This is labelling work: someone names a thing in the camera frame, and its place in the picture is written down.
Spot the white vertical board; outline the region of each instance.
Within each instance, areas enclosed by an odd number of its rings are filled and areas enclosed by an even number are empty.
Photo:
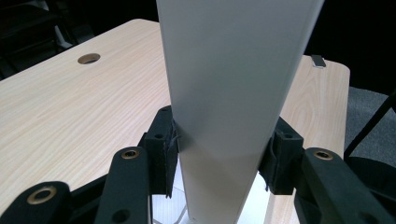
[[[322,0],[157,0],[189,216],[235,223]]]

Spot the wooden table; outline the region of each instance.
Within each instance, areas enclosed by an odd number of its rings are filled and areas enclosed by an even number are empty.
[[[78,63],[89,53],[101,58]],[[349,71],[326,63],[319,69],[302,58],[281,116],[305,147],[341,155]],[[136,146],[165,105],[160,26],[151,21],[127,22],[1,81],[0,213],[37,183],[60,180],[73,190],[106,174],[113,154]],[[266,220],[296,220],[289,203],[271,198]]]

